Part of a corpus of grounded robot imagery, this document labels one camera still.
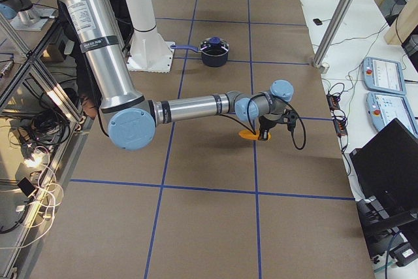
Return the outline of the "yellow corn cob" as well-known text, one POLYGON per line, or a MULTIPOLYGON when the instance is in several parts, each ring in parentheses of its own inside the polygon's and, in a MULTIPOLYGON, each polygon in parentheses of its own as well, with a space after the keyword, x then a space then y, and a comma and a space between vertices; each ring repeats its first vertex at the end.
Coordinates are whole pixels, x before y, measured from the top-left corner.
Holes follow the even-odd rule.
POLYGON ((261 141, 267 141, 271 139, 271 134, 267 133, 267 136, 261 135, 259 131, 256 131, 255 134, 253 134, 251 131, 245 129, 238 132, 238 135, 243 139, 248 140, 261 140, 261 141))

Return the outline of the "glass lid blue knob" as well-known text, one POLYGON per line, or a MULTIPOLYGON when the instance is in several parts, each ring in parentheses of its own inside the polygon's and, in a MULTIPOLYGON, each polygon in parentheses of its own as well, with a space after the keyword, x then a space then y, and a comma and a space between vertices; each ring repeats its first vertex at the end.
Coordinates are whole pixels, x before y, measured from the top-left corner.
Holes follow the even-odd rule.
POLYGON ((229 43, 219 37, 209 37, 200 43, 200 51, 211 56, 222 56, 229 50, 229 43))

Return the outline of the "black orange power strip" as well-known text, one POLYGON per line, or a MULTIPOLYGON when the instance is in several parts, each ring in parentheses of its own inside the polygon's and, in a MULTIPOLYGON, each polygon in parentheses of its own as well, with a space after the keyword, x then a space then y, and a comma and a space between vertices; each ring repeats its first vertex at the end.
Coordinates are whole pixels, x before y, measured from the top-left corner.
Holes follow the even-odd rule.
POLYGON ((327 103, 331 113, 334 129, 338 137, 348 136, 347 123, 348 119, 345 112, 340 108, 340 98, 337 95, 327 94, 327 103))

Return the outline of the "dark blue saucepan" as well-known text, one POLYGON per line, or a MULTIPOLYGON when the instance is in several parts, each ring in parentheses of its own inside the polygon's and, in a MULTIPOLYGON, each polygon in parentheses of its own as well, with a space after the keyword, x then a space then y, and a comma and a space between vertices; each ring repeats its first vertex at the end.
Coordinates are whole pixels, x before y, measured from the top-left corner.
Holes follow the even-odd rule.
POLYGON ((171 44, 170 48, 175 50, 192 50, 201 54, 202 62, 209 67, 221 67, 226 64, 229 56, 229 45, 215 45, 198 48, 192 45, 171 44))

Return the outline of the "small black device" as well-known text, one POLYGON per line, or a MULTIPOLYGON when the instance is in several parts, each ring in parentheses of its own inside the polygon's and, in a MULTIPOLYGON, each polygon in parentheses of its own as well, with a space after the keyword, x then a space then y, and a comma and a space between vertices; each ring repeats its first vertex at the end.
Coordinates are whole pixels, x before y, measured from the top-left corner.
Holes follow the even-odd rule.
POLYGON ((318 18, 314 18, 313 22, 314 22, 315 25, 322 25, 323 24, 323 22, 318 18))

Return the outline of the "lower teach pendant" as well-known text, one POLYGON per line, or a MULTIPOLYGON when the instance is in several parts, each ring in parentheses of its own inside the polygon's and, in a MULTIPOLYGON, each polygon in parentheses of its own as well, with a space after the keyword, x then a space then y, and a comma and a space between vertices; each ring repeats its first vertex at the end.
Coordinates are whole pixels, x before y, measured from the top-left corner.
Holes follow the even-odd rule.
POLYGON ((397 118, 417 136, 417 122, 406 96, 370 91, 366 97, 368 113, 377 131, 397 118))

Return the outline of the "teach pendant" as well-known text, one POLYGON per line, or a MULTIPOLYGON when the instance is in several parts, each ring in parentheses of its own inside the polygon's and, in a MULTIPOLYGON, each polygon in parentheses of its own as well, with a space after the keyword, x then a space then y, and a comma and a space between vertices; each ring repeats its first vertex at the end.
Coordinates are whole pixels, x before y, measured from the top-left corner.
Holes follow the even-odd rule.
POLYGON ((364 83, 369 90, 396 95, 406 94, 406 85, 400 62, 377 57, 365 57, 361 68, 364 83))
POLYGON ((366 97, 368 113, 377 131, 397 118, 417 136, 417 122, 406 96, 370 91, 366 97))

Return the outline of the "black laptop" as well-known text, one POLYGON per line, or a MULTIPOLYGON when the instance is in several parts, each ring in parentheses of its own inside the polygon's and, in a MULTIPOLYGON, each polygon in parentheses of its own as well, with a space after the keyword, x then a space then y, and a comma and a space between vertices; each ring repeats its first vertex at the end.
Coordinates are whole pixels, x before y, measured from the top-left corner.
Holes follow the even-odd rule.
POLYGON ((399 119, 349 156, 365 197, 387 208, 417 208, 417 137, 399 119))

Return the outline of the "upper teach pendant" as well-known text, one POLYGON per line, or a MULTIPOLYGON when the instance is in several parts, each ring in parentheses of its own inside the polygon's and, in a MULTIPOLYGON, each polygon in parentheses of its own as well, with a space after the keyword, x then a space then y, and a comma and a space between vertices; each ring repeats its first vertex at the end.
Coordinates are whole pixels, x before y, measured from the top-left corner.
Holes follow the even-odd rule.
POLYGON ((365 57, 361 68, 364 83, 369 90, 396 95, 406 94, 406 85, 400 62, 377 57, 365 57))

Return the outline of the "person in black clothes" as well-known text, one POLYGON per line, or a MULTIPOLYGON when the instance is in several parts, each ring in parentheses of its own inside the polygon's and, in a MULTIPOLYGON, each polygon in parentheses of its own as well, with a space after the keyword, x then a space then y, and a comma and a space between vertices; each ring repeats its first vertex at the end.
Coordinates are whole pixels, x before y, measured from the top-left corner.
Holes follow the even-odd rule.
POLYGON ((101 92, 89 65, 81 58, 76 59, 76 85, 84 113, 88 117, 95 119, 101 92))

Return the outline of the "aluminium frame post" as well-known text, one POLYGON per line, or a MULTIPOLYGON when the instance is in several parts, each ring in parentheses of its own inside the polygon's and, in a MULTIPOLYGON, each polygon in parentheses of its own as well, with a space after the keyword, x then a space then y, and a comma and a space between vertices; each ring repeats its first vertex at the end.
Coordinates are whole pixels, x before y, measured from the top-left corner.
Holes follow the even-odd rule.
POLYGON ((323 65, 323 60, 327 51, 330 48, 332 40, 335 38, 336 33, 351 5, 353 0, 339 0, 334 14, 330 20, 330 24, 327 27, 323 38, 319 44, 319 47, 315 53, 315 56, 312 60, 312 66, 319 70, 321 74, 325 74, 327 72, 326 67, 323 65))

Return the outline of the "white pedestal column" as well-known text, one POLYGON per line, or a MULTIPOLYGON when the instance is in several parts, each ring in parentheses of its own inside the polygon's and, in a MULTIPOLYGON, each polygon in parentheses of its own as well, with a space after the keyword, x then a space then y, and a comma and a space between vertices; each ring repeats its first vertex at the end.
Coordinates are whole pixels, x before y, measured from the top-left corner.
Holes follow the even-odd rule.
POLYGON ((128 69, 153 73, 168 73, 174 50, 159 34, 155 21, 152 0, 125 0, 134 28, 128 69))

